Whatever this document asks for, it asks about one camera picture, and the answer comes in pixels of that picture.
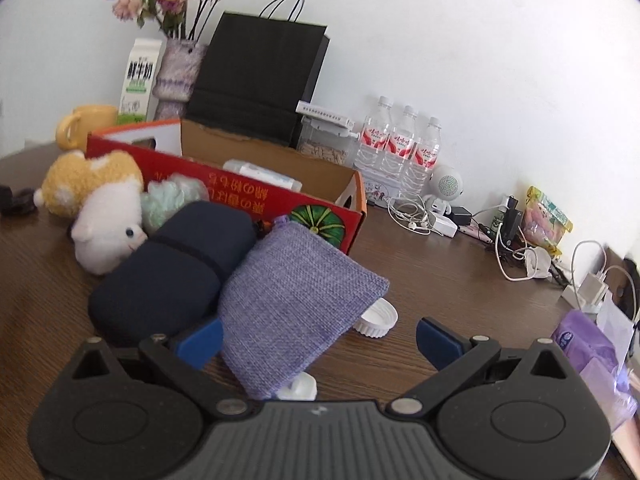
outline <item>plush toy ear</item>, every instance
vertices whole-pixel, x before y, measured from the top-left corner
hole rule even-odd
[[[93,230],[86,222],[76,222],[71,229],[71,237],[75,242],[88,242],[92,235]]]

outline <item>plush toy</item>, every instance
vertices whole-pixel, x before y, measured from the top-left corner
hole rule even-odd
[[[114,151],[86,160],[82,152],[61,155],[36,191],[36,206],[68,218],[76,260],[92,274],[106,274],[129,256],[146,235],[142,231],[143,179],[128,153]]]

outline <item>mug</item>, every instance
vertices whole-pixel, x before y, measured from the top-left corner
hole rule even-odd
[[[85,105],[64,117],[56,129],[56,143],[63,150],[86,150],[87,135],[116,125],[118,109],[111,105]]]

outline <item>metal screw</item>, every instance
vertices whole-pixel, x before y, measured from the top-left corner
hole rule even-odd
[[[391,409],[399,415],[415,415],[422,409],[422,403],[418,399],[402,397],[391,403]]]
[[[222,399],[216,404],[216,409],[223,415],[240,415],[248,408],[242,399]]]

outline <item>vase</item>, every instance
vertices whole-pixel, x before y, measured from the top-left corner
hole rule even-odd
[[[183,117],[200,72],[207,45],[168,40],[153,95],[158,98],[155,121]]]

